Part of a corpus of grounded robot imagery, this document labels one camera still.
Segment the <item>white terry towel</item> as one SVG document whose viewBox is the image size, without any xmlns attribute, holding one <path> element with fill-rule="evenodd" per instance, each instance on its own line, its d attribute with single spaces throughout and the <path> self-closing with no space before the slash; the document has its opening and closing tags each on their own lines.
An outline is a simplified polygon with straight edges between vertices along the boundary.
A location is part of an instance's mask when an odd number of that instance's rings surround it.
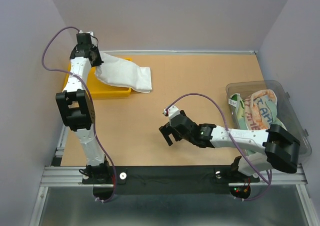
<svg viewBox="0 0 320 226">
<path fill-rule="evenodd" d="M 150 93 L 152 76 L 149 67 L 140 67 L 132 61 L 100 53 L 102 64 L 95 76 L 101 82 L 115 87 L 128 87 L 140 93 Z"/>
</svg>

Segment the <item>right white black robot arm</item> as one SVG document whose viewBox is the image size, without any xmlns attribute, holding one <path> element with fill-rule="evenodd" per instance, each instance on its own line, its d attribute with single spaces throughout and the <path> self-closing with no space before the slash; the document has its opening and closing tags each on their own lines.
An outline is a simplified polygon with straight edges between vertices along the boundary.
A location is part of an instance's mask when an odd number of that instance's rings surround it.
<svg viewBox="0 0 320 226">
<path fill-rule="evenodd" d="M 168 145 L 182 139 L 199 148 L 236 148 L 252 151 L 249 156 L 242 154 L 232 163 L 232 179 L 241 181 L 247 176 L 267 170 L 278 170 L 294 174 L 298 169 L 300 141 L 280 125 L 269 129 L 241 130 L 226 129 L 215 124 L 196 124 L 183 110 L 169 110 L 168 123 L 159 131 Z"/>
</svg>

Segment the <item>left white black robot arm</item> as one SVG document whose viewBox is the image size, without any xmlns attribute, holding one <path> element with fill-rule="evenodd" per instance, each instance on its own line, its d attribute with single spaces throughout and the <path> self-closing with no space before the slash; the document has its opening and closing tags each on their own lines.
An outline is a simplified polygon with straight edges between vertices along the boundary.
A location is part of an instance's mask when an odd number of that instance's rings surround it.
<svg viewBox="0 0 320 226">
<path fill-rule="evenodd" d="M 94 132 L 96 114 L 87 91 L 91 69 L 103 61 L 93 33 L 79 32 L 76 39 L 77 44 L 70 55 L 67 83 L 62 92 L 56 93 L 55 100 L 64 125 L 76 134 L 86 155 L 86 166 L 79 170 L 83 184 L 105 184 L 112 181 L 112 174 Z"/>
</svg>

